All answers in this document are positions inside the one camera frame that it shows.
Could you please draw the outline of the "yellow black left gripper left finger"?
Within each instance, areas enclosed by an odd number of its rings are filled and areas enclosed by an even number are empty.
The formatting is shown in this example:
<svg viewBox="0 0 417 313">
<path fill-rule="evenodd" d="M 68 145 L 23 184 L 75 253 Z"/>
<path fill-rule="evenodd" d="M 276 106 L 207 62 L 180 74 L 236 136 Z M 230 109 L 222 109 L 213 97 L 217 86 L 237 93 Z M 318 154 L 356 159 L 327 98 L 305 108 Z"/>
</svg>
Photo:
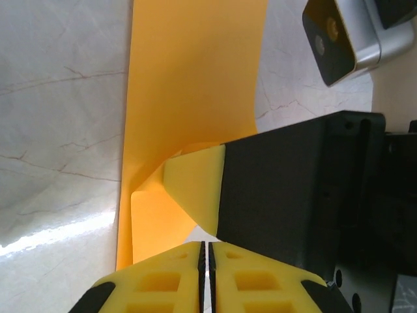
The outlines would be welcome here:
<svg viewBox="0 0 417 313">
<path fill-rule="evenodd" d="M 99 279 L 73 312 L 203 312 L 205 243 L 182 244 Z"/>
</svg>

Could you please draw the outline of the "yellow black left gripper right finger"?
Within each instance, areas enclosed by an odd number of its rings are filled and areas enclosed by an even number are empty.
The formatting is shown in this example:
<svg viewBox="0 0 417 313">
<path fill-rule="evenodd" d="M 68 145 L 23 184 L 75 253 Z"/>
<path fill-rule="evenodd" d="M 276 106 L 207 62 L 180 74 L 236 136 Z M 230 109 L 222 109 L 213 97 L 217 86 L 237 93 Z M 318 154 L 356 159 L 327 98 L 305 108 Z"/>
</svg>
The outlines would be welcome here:
<svg viewBox="0 0 417 313">
<path fill-rule="evenodd" d="M 208 244 L 213 312 L 352 312 L 335 284 L 225 242 Z"/>
</svg>

